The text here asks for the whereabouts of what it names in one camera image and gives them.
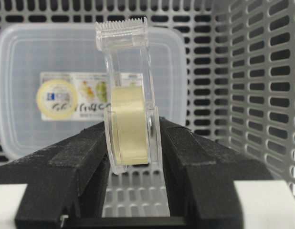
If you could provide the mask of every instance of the white block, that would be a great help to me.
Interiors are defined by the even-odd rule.
[[[15,229],[15,217],[27,184],[0,185],[0,229]]]
[[[295,229],[295,199],[285,181],[235,181],[244,229]]]

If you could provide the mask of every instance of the gray plastic basket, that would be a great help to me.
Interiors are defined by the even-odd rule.
[[[0,0],[0,28],[142,16],[184,36],[186,125],[264,161],[295,194],[295,0]],[[104,216],[168,214],[161,171],[110,176]]]

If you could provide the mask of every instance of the plastic container lid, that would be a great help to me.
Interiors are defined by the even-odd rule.
[[[159,115],[184,125],[186,63],[181,36],[149,28],[155,102]],[[132,70],[132,53],[121,71]],[[97,121],[43,121],[36,103],[41,72],[105,73],[92,24],[16,24],[0,33],[0,141],[17,159],[61,141]]]

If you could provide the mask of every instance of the clear plastic tape dispenser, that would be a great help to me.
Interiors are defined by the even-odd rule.
[[[108,156],[115,174],[127,166],[151,164],[162,168],[158,108],[148,50],[147,19],[96,23],[96,46],[105,55],[111,105],[104,111]],[[138,54],[140,83],[125,84],[121,72],[123,51]]]

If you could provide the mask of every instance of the black foam block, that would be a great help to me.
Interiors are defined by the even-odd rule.
[[[171,215],[198,228],[241,229],[234,181],[273,179],[265,165],[163,118],[160,129]]]
[[[62,214],[100,217],[109,172],[106,152],[101,123],[0,167],[0,184],[28,184],[17,228],[59,228]]]

